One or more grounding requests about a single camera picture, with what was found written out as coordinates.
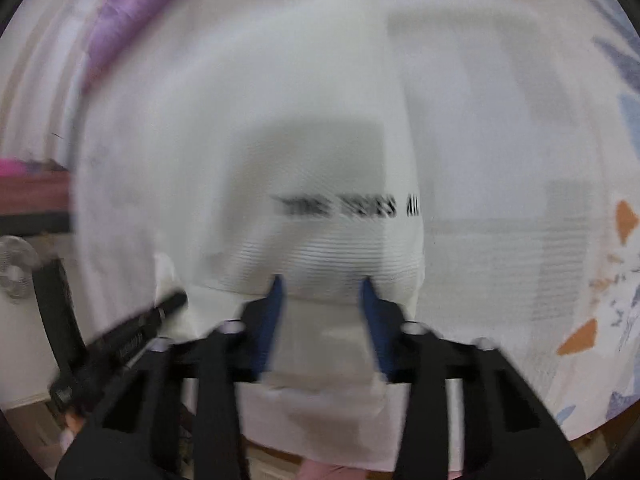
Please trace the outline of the person's left hand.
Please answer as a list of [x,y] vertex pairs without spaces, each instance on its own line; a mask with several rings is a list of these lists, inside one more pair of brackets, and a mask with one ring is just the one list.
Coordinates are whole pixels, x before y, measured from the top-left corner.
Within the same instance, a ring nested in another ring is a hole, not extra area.
[[61,434],[61,448],[64,452],[68,450],[73,440],[84,428],[86,419],[79,415],[73,408],[64,413],[65,428]]

